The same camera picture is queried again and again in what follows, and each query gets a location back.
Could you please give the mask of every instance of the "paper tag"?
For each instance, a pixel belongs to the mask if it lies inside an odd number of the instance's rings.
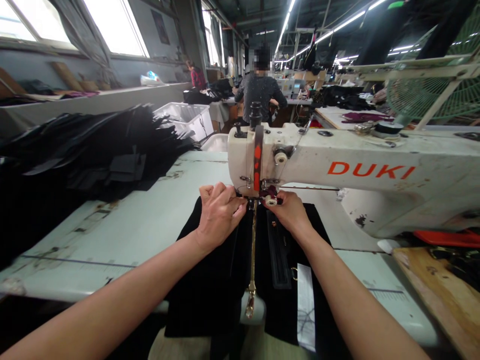
[[[296,338],[302,348],[315,352],[315,300],[310,267],[297,264]]]

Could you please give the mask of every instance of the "windowsill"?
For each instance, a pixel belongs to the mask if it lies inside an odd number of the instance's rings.
[[[34,52],[34,53],[41,53],[41,54],[70,56],[70,57],[75,57],[80,59],[88,59],[88,57],[84,56],[77,49],[60,48],[60,47],[55,47],[51,45],[46,45],[40,42],[17,40],[17,39],[11,39],[7,37],[0,37],[0,50],[27,51],[27,52]],[[184,65],[182,61],[177,61],[177,60],[170,61],[170,60],[164,60],[159,58],[149,58],[144,56],[126,55],[126,54],[119,54],[119,53],[111,53],[110,58],[115,60],[141,61],[141,62],[175,65],[175,66]]]

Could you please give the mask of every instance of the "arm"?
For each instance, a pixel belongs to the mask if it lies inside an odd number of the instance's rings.
[[[237,227],[247,201],[219,182],[200,188],[198,228],[147,262],[57,315],[3,355],[10,359],[104,359],[175,283]]]
[[[282,94],[282,91],[280,90],[279,85],[277,84],[276,81],[274,82],[274,85],[273,85],[272,97],[277,101],[278,103],[277,106],[279,109],[286,108],[289,105],[289,103],[287,102],[287,99]]]
[[[244,98],[245,79],[243,79],[238,87],[238,91],[235,94],[235,102],[240,103]]]
[[[194,74],[194,71],[190,71],[190,77],[191,77],[191,85],[195,88],[197,85],[195,84],[195,74]]]
[[[422,348],[313,229],[300,198],[280,191],[269,209],[305,252],[354,359],[428,359]]]

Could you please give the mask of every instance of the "zipper pull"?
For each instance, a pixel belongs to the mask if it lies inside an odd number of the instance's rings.
[[[250,281],[248,285],[248,301],[246,303],[245,315],[247,319],[251,319],[254,316],[254,301],[255,301],[255,292],[257,288],[255,287],[255,282],[253,280]]]

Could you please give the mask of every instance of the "zipper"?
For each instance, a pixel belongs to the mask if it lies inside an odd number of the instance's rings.
[[[255,239],[257,237],[257,199],[253,199],[253,221],[251,223],[251,263],[250,263],[250,284],[248,284],[248,301],[246,303],[245,315],[247,319],[254,316],[255,309]]]

